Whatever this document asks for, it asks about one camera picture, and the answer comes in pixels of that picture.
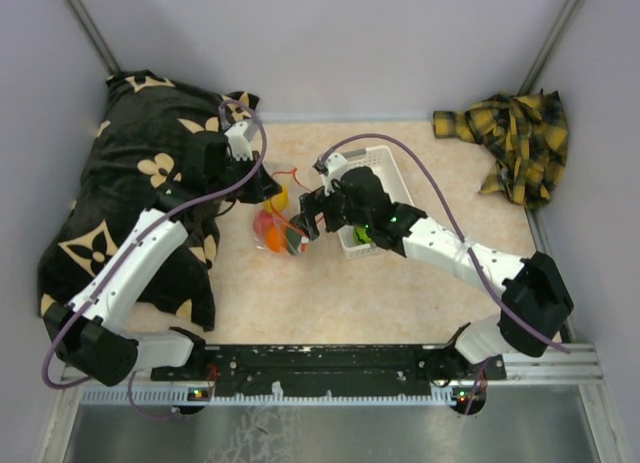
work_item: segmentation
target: table top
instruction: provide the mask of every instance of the table top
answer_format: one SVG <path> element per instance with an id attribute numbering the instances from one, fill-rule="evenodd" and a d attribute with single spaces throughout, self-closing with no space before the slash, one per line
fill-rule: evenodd
<path id="1" fill-rule="evenodd" d="M 310 188 L 320 185 L 311 165 L 332 144 L 359 133 L 393 136 L 430 169 L 469 238 L 523 256 L 535 250 L 522 207 L 501 194 L 478 194 L 493 157 L 475 144 L 436 140 L 426 121 L 279 123 L 266 130 L 267 160 L 297 166 L 299 179 Z M 343 150 L 380 144 L 386 143 L 368 139 Z M 414 205 L 451 227 L 415 163 L 399 148 L 391 151 Z M 221 241 L 211 277 L 214 331 L 203 332 L 146 303 L 135 305 L 127 329 L 181 326 L 209 343 L 225 344 L 443 343 L 462 324 L 498 311 L 489 296 L 428 264 L 391 252 L 347 260 L 337 234 L 322 234 L 296 258 L 259 250 L 253 215 L 252 206 L 236 205 L 218 219 Z"/>

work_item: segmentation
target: gray floor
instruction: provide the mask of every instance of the gray floor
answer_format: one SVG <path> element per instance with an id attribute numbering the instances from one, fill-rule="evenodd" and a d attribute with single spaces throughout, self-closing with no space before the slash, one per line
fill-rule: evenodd
<path id="1" fill-rule="evenodd" d="M 440 407 L 216 407 L 156 422 L 83 406 L 65 462 L 598 461 L 576 389 L 493 388 L 488 398 L 467 418 Z"/>

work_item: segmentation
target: white plastic basket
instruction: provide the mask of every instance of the white plastic basket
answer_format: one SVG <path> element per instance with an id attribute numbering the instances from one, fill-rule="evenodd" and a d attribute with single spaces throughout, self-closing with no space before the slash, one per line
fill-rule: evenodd
<path id="1" fill-rule="evenodd" d="M 393 159 L 388 146 L 372 146 L 362 150 L 354 150 L 342 153 L 349 161 L 350 168 L 368 166 L 373 173 L 380 178 L 384 191 L 389 193 L 391 201 L 413 205 L 409 190 L 404 184 L 396 160 Z M 345 226 L 338 230 L 342 250 L 347 258 L 360 258 L 362 256 L 375 255 L 384 250 L 377 248 L 374 243 L 358 244 L 353 238 L 353 227 Z"/>

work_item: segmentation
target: yellow and black plaid fabric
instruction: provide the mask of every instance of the yellow and black plaid fabric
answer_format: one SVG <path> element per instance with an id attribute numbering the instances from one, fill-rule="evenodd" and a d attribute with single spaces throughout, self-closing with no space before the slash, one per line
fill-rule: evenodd
<path id="1" fill-rule="evenodd" d="M 540 208 L 567 164 L 567 119 L 558 92 L 498 93 L 465 112 L 435 111 L 436 138 L 458 137 L 485 146 L 496 163 L 480 193 L 501 191 L 518 205 Z"/>

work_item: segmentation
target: white wall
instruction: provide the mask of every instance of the white wall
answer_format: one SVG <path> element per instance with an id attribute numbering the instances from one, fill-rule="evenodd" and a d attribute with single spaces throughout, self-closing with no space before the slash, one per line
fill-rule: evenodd
<path id="1" fill-rule="evenodd" d="M 565 0 L 84 0 L 122 67 L 268 119 L 425 118 L 517 91 Z"/>
<path id="2" fill-rule="evenodd" d="M 640 460 L 640 0 L 586 0 L 544 72 L 560 91 L 569 158 L 541 212 L 575 300 L 578 335 L 593 341 Z"/>
<path id="3" fill-rule="evenodd" d="M 106 73 L 62 0 L 0 0 L 0 48 L 0 460 L 22 463 L 55 397 L 39 376 L 36 264 L 77 190 Z"/>

